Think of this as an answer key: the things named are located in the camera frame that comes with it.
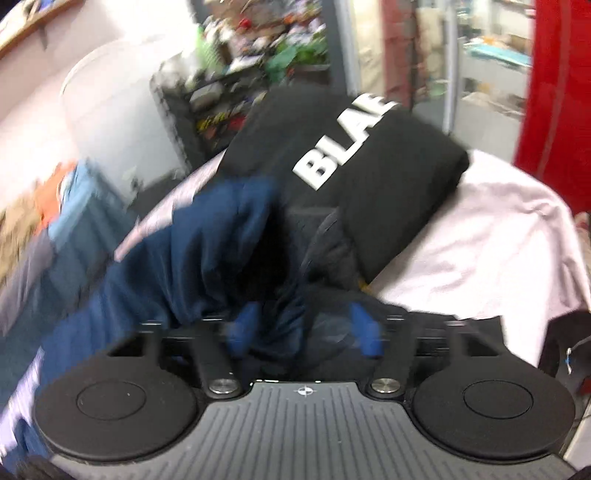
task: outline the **red wall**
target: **red wall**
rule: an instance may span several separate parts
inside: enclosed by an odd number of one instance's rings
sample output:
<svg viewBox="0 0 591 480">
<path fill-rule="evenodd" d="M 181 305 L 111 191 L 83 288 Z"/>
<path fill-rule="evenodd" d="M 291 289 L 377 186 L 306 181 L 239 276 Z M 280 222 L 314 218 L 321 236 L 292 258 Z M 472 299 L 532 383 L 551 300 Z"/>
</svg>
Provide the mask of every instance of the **red wall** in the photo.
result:
<svg viewBox="0 0 591 480">
<path fill-rule="evenodd" d="M 591 2 L 538 0 L 533 70 L 515 165 L 573 213 L 591 210 Z"/>
</svg>

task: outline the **logo emblem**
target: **logo emblem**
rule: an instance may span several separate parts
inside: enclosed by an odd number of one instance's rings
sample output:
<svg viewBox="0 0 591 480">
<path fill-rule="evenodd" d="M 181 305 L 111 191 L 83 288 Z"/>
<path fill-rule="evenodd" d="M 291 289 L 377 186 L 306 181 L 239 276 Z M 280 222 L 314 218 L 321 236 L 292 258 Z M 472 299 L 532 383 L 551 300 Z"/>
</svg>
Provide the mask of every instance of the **logo emblem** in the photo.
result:
<svg viewBox="0 0 591 480">
<path fill-rule="evenodd" d="M 298 392 L 302 397 L 307 397 L 309 395 L 312 395 L 312 393 L 314 393 L 316 390 L 310 388 L 308 385 L 304 385 L 303 387 L 300 387 L 294 391 Z"/>
</svg>

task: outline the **green item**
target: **green item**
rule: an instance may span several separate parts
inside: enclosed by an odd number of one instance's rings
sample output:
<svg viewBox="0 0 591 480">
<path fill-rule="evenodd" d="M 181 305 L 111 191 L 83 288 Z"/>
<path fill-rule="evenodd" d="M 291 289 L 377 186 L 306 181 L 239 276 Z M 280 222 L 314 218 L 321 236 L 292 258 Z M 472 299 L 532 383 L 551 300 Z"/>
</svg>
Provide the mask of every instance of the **green item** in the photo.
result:
<svg viewBox="0 0 591 480">
<path fill-rule="evenodd" d="M 285 78 L 285 73 L 294 61 L 296 55 L 297 47 L 292 45 L 267 61 L 265 64 L 265 71 L 267 72 L 271 83 L 279 83 Z"/>
<path fill-rule="evenodd" d="M 315 34 L 312 41 L 307 44 L 289 45 L 284 40 L 277 45 L 276 52 L 276 55 L 271 57 L 265 65 L 265 70 L 273 83 L 282 81 L 290 66 L 328 63 L 328 45 L 322 33 Z"/>
<path fill-rule="evenodd" d="M 207 42 L 201 25 L 197 26 L 195 42 L 195 52 L 197 52 L 201 65 L 203 65 L 209 73 L 221 74 L 224 66 L 219 59 L 215 47 Z"/>
</svg>

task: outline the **round black pad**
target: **round black pad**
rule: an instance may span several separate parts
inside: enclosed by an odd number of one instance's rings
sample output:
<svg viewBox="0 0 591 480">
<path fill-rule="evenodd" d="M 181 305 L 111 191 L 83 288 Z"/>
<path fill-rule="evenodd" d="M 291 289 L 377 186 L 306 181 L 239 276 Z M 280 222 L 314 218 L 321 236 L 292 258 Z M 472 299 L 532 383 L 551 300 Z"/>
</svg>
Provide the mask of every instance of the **round black pad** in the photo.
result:
<svg viewBox="0 0 591 480">
<path fill-rule="evenodd" d="M 490 419 L 514 419 L 533 405 L 530 392 L 503 380 L 484 380 L 464 390 L 464 402 L 473 412 Z"/>
<path fill-rule="evenodd" d="M 485 460 L 557 450 L 574 419 L 573 400 L 562 385 L 509 355 L 454 362 L 420 385 L 413 410 L 434 440 Z"/>
<path fill-rule="evenodd" d="M 192 390 L 144 358 L 101 356 L 71 370 L 35 401 L 49 447 L 91 462 L 140 458 L 178 439 L 197 414 Z"/>
<path fill-rule="evenodd" d="M 107 380 L 86 387 L 78 395 L 80 411 L 96 420 L 120 420 L 136 413 L 146 403 L 141 387 L 121 380 Z"/>
</svg>

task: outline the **shelf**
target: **shelf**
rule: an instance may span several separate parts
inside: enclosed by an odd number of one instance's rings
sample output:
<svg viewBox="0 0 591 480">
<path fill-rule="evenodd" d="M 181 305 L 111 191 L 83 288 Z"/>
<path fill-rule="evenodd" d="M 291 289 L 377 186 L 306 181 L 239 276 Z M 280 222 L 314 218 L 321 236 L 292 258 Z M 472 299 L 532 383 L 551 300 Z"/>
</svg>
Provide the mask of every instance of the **shelf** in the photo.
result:
<svg viewBox="0 0 591 480">
<path fill-rule="evenodd" d="M 43 28 L 62 12 L 82 3 L 84 3 L 84 0 L 56 0 L 50 7 L 42 12 L 34 14 L 24 27 L 16 32 L 9 40 L 0 44 L 0 60 L 8 55 L 8 53 L 16 48 L 23 40 L 30 37 L 40 28 Z"/>
</svg>

